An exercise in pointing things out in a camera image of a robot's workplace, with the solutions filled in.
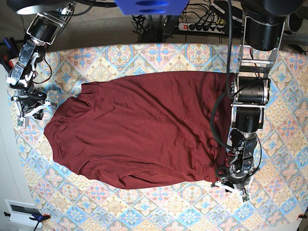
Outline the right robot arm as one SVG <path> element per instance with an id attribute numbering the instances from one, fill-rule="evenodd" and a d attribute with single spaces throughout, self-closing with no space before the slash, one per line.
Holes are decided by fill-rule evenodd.
<path id="1" fill-rule="evenodd" d="M 44 92 L 35 89 L 36 66 L 45 60 L 46 49 L 68 24 L 75 5 L 74 1 L 65 1 L 54 7 L 47 5 L 31 7 L 36 17 L 26 31 L 30 38 L 20 49 L 18 60 L 6 78 L 8 86 L 15 91 L 11 100 L 18 109 L 19 126 L 25 126 L 31 116 L 41 120 L 43 109 L 55 106 L 46 100 L 47 95 Z"/>

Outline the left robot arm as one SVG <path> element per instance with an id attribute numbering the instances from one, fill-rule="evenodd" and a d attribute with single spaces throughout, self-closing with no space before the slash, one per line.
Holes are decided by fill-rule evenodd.
<path id="1" fill-rule="evenodd" d="M 214 122 L 211 132 L 218 144 L 226 148 L 227 166 L 216 170 L 214 186 L 246 197 L 259 165 L 254 163 L 254 150 L 260 146 L 257 131 L 263 128 L 265 107 L 270 99 L 269 73 L 280 48 L 286 17 L 302 1 L 292 5 L 286 0 L 243 0 L 243 35 L 234 78 L 226 77 L 226 90 L 218 97 L 232 99 L 230 144 L 222 141 Z"/>

